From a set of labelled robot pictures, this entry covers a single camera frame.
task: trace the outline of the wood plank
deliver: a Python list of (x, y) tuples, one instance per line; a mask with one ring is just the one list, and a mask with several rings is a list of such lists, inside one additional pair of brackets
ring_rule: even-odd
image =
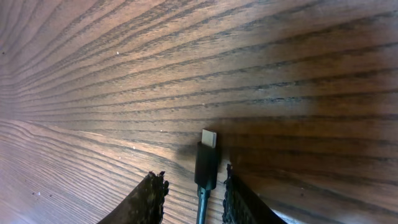
[[(396, 223), (397, 10), (395, 0), (3, 0), (1, 187), (12, 193), (0, 207), (21, 222), (92, 223), (166, 167), (179, 192), (164, 222), (192, 223), (194, 145), (211, 128), (236, 172), (293, 222)], [(11, 197), (39, 188), (60, 198)]]

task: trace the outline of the brown wood grain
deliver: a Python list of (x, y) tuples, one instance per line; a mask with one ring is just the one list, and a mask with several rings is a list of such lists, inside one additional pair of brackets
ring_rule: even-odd
[[(63, 182), (36, 177), (36, 184), (52, 184), (47, 190), (58, 187), (63, 200), (28, 215), (18, 206), (32, 209), (33, 201), (11, 197), (27, 187), (9, 172), (49, 172), (37, 163), (54, 159), (46, 150), (62, 161), (79, 147), (101, 157), (134, 144), (184, 167), (170, 178), (194, 198), (194, 145), (211, 128), (236, 172), (292, 223), (397, 223), (397, 26), (395, 0), (2, 0), (2, 187), (17, 187), (0, 206), (27, 223), (54, 220), (37, 213), (50, 205), (71, 218), (65, 222), (94, 222), (142, 171), (167, 163), (130, 159), (115, 167), (74, 157), (61, 164), (67, 174), (60, 166), (52, 171)], [(51, 141), (38, 143), (27, 130)], [(66, 133), (84, 137), (77, 149), (59, 148), (57, 141), (74, 141)], [(118, 147), (91, 145), (97, 138)], [(90, 169), (77, 168), (87, 162)], [(66, 181), (73, 178), (85, 184)], [(91, 198), (106, 187), (97, 208)], [(66, 194), (72, 188), (89, 192)], [(192, 198), (177, 193), (165, 222), (194, 222)], [(80, 213), (86, 203), (90, 212)]]

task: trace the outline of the wooden surface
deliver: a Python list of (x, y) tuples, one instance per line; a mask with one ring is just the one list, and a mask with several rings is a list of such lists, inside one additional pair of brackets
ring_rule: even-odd
[(292, 223), (398, 222), (398, 1), (0, 7), (6, 214), (94, 223), (146, 171), (170, 169), (165, 222), (193, 223), (193, 146), (211, 128)]

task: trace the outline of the metal connector tip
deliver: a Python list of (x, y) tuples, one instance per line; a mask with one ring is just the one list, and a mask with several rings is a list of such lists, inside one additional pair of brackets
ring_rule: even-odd
[(201, 133), (201, 143), (215, 148), (216, 147), (216, 139), (217, 139), (217, 133), (213, 131), (208, 131), (208, 130), (203, 130)]

